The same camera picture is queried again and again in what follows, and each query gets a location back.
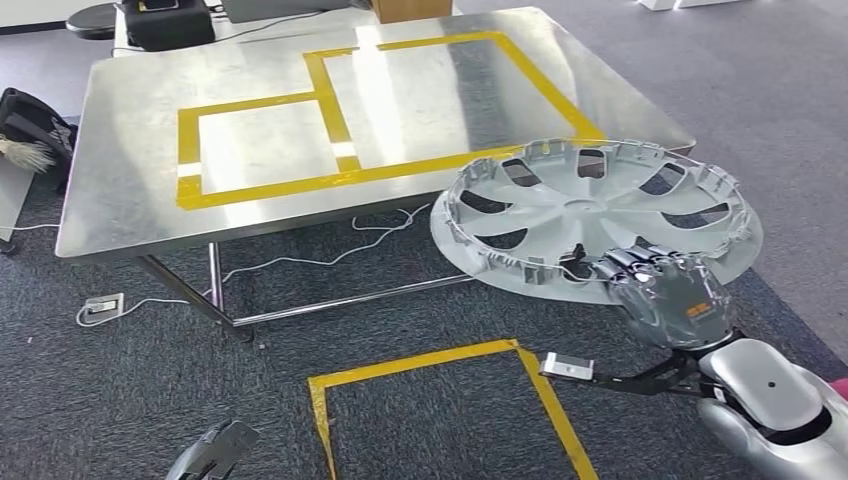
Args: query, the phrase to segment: yellow tape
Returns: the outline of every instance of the yellow tape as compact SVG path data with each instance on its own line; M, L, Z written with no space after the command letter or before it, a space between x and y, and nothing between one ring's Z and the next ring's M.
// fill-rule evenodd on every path
M416 368L424 368L441 363L513 350L518 352L521 363L527 370L527 374L530 375L530 380L538 392L539 398L542 400L542 405L544 405L545 411L554 426L554 430L557 432L574 469L577 471L578 477L580 480L597 480L598 476L594 468L592 468L592 463L589 461L589 457L586 455L583 445L581 445L580 440L577 438L577 434L574 432L571 422L569 422L568 416L566 416L565 411L562 409L562 405L560 405L550 383L548 383L546 378L539 375L539 361L531 352L521 348L516 340L496 340L477 345L468 345L309 378L309 393L312 397L315 426L318 430L318 436L321 438L321 444L324 446L324 452L327 455L327 467L329 468L330 479L336 480L336 467L333 459L332 444L330 443L330 422L327 412L328 388L369 378L406 372Z
M518 347L516 350L518 350L518 356L521 357L521 363L524 364L527 374L530 375L530 381L533 382L536 392L539 393L539 398L548 412L551 423L554 424L554 430L556 430L562 446L565 447L565 451L568 453L568 458L571 459L571 465L577 471L577 477L580 480L598 480L598 474L595 473L592 462L589 461L589 456L586 455L583 444L577 438L577 433L574 431L574 427L571 426L565 410L562 409L562 404L559 403L554 389L551 387L547 378L539 375L539 360L532 352L521 347Z
M448 168L459 168L472 160L481 157L494 157L497 159L510 158L513 153L523 149L523 146L509 146L480 150L477 152L450 155L447 157L421 160L418 162L398 163L383 167L366 168L355 172L337 173L323 177L305 178L291 182L275 183L272 185L260 185L245 190L231 190L227 192L202 193L200 175L179 178L179 188L182 194L177 197L177 204L186 210L207 208L219 205L244 201L246 192L250 192L249 200L260 200L263 198L274 198L280 195L291 195L295 193L311 192L324 188L338 187L342 185L354 185L357 183L373 182L389 178L402 177L405 175L417 175L420 173L435 172Z
M324 117L324 125L327 127L327 135L330 137L330 142L333 145L353 145L353 140L350 138L350 132L344 121L342 107L339 105L339 100L336 97L336 90L333 88L333 82L330 80L330 74L327 72L324 59L314 53L303 55L303 59L306 61L306 69L309 71L309 77L312 79L312 86L315 87L318 106L321 107L321 116ZM355 153L354 155L336 158L336 164L340 172L362 169Z
M488 40L493 41L515 63L517 68L524 73L563 118L572 124L576 138L604 138L600 129L562 95L556 85L502 32L473 32L392 42L377 45L377 48L381 51L392 51L405 48ZM177 180L177 204L184 209L192 210L292 195L342 185L385 180L405 175L417 175L460 167L477 158L509 153L520 148L518 146L504 146L434 159L363 169L356 155L355 143L347 128L344 114L327 71L327 66L324 63L324 59L326 58L350 55L358 49L358 47L348 47L305 53L303 58L312 80L313 88L315 89L313 92L210 105L183 109L178 112L177 161L181 165L186 165L200 162L200 133L197 124L202 115L235 112L296 102L317 101L327 129L327 135L336 152L338 174L206 194L202 191L202 180L199 174L179 175ZM200 169L195 168L193 171L199 172Z
M557 109L557 111L566 120L574 126L575 138L591 138L593 140L603 140L606 138L604 132L596 127L591 120L586 118L583 113L574 106L562 92L554 85L553 82L539 70L532 60L527 58L527 55L518 48L518 45L512 42L506 35L498 32L495 35L495 43L501 47L501 50L515 62L515 65L524 72L524 75L536 86L536 88L548 99L549 102Z

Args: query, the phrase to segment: white robot body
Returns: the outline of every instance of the white robot body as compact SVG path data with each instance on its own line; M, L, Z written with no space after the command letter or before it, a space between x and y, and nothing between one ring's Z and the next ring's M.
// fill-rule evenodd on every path
M699 400L698 413L728 449L774 480L848 478L848 401L821 378L748 338L699 367L727 390Z

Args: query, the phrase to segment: metal bracket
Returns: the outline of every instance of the metal bracket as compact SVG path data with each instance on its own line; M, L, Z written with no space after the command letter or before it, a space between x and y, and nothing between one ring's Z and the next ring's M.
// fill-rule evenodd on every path
M674 351L671 358L632 377L597 373L594 371L594 363L594 360L548 353L548 357L541 364L539 374L616 392L701 396L700 391L692 386L681 385L686 377L698 371L697 362L682 352Z

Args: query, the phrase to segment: black device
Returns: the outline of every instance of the black device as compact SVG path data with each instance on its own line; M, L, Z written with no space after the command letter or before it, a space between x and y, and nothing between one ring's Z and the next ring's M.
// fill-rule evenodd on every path
M131 45L148 52L215 41L212 16L203 0L123 0Z

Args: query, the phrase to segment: cable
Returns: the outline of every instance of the cable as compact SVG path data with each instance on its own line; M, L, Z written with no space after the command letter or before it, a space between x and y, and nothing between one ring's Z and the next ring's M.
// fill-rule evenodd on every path
M0 226L0 230L12 230L14 232L24 231L24 230L37 230L39 228L59 228L59 225L55 225L53 223L45 223L44 225L33 225L31 227L3 227L3 226Z
M338 257L336 257L335 259L333 259L329 262L325 262L325 261L321 261L321 260L309 260L309 259L305 259L305 258L278 257L278 258L275 258L275 259L273 259L269 262L265 262L265 263L262 263L262 264L259 264L259 265L254 265L252 267L237 268L237 269L229 272L226 276L224 276L224 279L221 281L221 283L225 283L225 282L229 281L233 277L233 275L235 275L237 273L260 270L262 268L269 267L269 266L271 266L275 263L278 263L278 262L308 263L310 265L320 265L320 266L325 266L325 267L331 267L331 266L339 263L344 258L346 258L350 255L353 255L354 253L361 252L363 250L368 250L370 248L376 247L386 237L388 237L392 233L407 229L410 225L412 225L415 222L415 216L419 212L421 212L422 210L424 210L425 208L427 208L429 206L430 205L427 204L427 205L423 205L421 207L418 207L412 213L409 213L409 212L407 212L406 210L403 210L403 209L398 209L399 212L402 212L404 215L406 215L406 220L402 224L400 224L396 227L360 227L360 226L356 225L357 217L353 217L353 219L350 222L350 226L354 230L356 230L356 231L382 231L383 234L380 235L377 238L377 240L375 240L375 241L373 241L373 242L371 242L367 245L363 245L361 247L356 247L352 250L348 250L348 251L342 253L341 255L339 255ZM208 296L210 293L212 293L211 289L206 290L205 292L203 292L203 296L204 297ZM86 306L83 305L83 307L80 308L79 311L77 312L76 322L77 322L77 325L79 325L80 327L83 327L83 328L96 327L98 325L103 325L106 322L111 322L112 320L117 320L121 317L125 317L125 316L129 315L130 313L136 311L139 307L141 307L142 305L144 305L145 303L148 303L148 302L175 303L175 304L181 304L181 305L188 305L189 304L185 300L170 300L170 299L163 299L163 298L145 298L144 300L141 300L140 302L136 303L135 305L133 305L131 308L129 308L128 310L126 310L123 313L120 313L118 315L114 315L114 316L111 316L111 317L108 317L108 318L104 318L104 319L101 319L101 320L97 320L95 322L89 322L89 323L82 321L82 314L85 312L85 309L86 309Z
M327 12L329 12L329 10L321 10L321 11L318 11L318 12L315 12L315 13L309 13L309 14L306 14L306 15L300 15L300 16L297 16L297 17L286 17L286 18L282 18L282 19L280 19L280 20L276 20L276 21L274 21L274 22L271 22L271 23L269 23L269 24L267 24L267 25L263 25L263 26L261 26L261 27L259 27L259 28L254 28L254 29L252 29L252 30L245 30L245 31L243 31L243 32L236 33L236 34L234 34L234 35L230 35L229 37L219 38L219 39L215 40L215 41L214 41L214 42L212 42L212 43L214 44L214 43L221 43L221 42L225 42L225 41L227 41L227 40L231 40L231 39L233 39L233 38L240 37L240 36L242 36L242 35L247 35L247 34L249 34L249 33L261 32L262 30L265 30L265 29L271 28L271 27L273 27L274 25L279 25L279 24L284 23L284 22L289 22L289 21L292 21L292 20L300 20L300 19L303 19L303 18L317 17L318 15L321 15L321 14L323 14L323 13L327 13ZM213 17L213 18L226 18L226 15L215 16L215 17ZM111 57L114 57L114 56L115 56L115 52L116 52L117 50L124 50L124 51L127 51L127 52L147 52L147 50L144 50L144 49L142 49L142 48L112 47L111 53L110 53L109 55L110 55Z
M186 302L185 300L167 300L167 299L163 299L163 298L145 298L144 300L136 303L135 305L132 306L132 308L130 308L129 310L127 310L123 313L119 313L118 315L114 315L114 316L111 316L109 318L104 318L104 319L98 320L96 322L89 322L89 323L82 321L82 314L83 314L83 312L85 312L85 307L86 307L86 305L83 305L82 308L80 308L79 311L77 312L77 318L76 318L77 325L79 325L80 327L83 327L83 328L91 328L91 327L96 327L98 325L103 325L106 322L111 322L112 320L117 320L121 317L126 317L127 315L136 311L138 309L138 307L144 305L147 302L179 303L179 304L183 304L183 305L188 305L188 302Z
M262 31L262 30L265 30L266 28L271 28L271 27L273 27L274 25L279 25L279 24L281 24L281 23L283 23L283 22L289 22L289 21L291 21L291 20L300 20L300 19L302 19L302 18L317 17L318 15L321 15L321 14L327 13L328 11L329 11L329 10L321 10L320 12L309 13L309 14L306 14L306 15L300 15L300 16L298 16L298 17L286 17L286 18L283 18L283 19L277 20L277 21L275 21L275 22L271 22L271 23L269 23L268 25L264 25L264 26L259 27L259 28L254 28L253 30L245 30L244 32L239 32L239 33L236 33L235 35L230 35L229 37L219 38L219 39L215 40L215 41L214 41L214 42L212 42L212 43L220 43L220 42L224 42L224 41L227 41L227 40L231 40L231 39L236 38L236 37L240 37L240 36L242 36L242 35L247 35L248 33L256 33L256 32L260 32L260 31Z

